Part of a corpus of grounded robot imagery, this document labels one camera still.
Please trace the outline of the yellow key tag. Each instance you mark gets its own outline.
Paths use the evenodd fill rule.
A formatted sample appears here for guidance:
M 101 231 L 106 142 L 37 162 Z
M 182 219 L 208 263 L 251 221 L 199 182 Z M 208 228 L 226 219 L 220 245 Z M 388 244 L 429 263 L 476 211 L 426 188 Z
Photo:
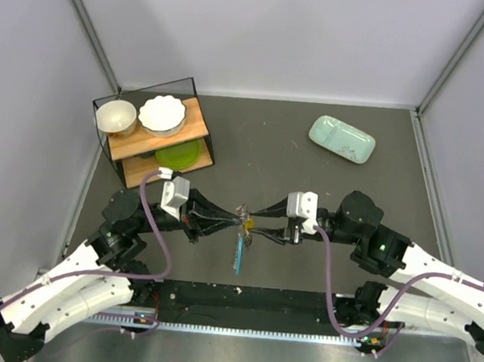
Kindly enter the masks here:
M 244 226 L 245 230 L 253 229 L 254 226 L 255 226 L 254 219 L 249 218 L 247 221 L 245 221 L 243 226 Z

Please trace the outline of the metal key organizer blue handle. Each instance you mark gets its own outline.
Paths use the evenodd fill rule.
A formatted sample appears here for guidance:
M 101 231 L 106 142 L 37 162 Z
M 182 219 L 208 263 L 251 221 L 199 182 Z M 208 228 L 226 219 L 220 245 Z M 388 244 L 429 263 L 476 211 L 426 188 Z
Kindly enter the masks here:
M 240 275 L 243 254 L 244 251 L 251 245 L 251 239 L 252 237 L 245 227 L 239 227 L 237 229 L 236 246 L 234 248 L 232 258 L 232 269 L 237 276 Z

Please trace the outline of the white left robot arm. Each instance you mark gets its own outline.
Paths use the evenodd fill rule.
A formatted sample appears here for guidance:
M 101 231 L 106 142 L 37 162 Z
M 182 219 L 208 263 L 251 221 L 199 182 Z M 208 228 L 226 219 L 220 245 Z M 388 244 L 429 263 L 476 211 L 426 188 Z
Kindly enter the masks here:
M 116 192 L 104 223 L 48 273 L 0 297 L 0 355 L 25 362 L 60 332 L 115 305 L 147 303 L 154 281 L 172 271 L 163 234 L 181 230 L 191 241 L 241 223 L 186 185 L 167 181 L 158 203 L 145 185 Z

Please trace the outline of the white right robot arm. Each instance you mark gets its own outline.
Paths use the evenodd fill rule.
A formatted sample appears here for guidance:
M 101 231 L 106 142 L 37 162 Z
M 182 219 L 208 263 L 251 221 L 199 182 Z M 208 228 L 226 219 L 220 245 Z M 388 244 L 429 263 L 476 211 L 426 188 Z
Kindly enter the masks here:
M 288 219 L 283 229 L 253 230 L 279 245 L 323 242 L 327 314 L 342 336 L 364 339 L 385 324 L 410 325 L 458 338 L 484 356 L 484 283 L 383 225 L 383 210 L 365 193 L 349 193 L 331 213 L 319 207 L 315 192 L 292 192 L 255 215 Z M 358 267 L 400 287 L 368 282 L 352 302 L 339 303 L 331 289 L 334 243 L 353 246 Z

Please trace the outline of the green plate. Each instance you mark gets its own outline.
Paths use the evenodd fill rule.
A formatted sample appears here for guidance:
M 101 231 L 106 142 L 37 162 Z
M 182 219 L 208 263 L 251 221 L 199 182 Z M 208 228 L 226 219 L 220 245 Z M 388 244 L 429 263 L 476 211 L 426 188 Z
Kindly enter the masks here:
M 196 163 L 201 150 L 201 143 L 194 139 L 159 149 L 155 152 L 155 158 L 159 166 L 172 170 L 185 170 Z

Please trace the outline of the light green rectangular tray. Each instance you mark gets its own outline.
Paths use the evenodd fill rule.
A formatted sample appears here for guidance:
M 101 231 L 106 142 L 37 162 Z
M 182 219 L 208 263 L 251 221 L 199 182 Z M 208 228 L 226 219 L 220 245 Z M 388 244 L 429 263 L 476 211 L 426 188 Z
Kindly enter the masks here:
M 374 137 L 332 116 L 318 117 L 308 137 L 321 148 L 359 165 L 366 163 L 376 148 Z

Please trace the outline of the white scalloped bowl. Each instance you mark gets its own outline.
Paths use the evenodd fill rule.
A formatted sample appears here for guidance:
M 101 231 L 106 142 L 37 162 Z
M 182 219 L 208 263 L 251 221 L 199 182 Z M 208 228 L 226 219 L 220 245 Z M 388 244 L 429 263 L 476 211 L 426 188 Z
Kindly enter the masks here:
M 187 107 L 172 95 L 157 95 L 139 109 L 139 123 L 148 134 L 169 138 L 180 132 L 187 120 Z

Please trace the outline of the beige ceramic bowl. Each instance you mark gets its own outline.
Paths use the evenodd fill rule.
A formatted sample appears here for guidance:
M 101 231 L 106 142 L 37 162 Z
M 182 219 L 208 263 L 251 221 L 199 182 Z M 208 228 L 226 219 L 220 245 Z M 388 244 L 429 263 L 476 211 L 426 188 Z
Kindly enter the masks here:
M 126 100 L 108 101 L 95 113 L 97 128 L 109 137 L 126 137 L 133 133 L 138 114 L 133 104 Z

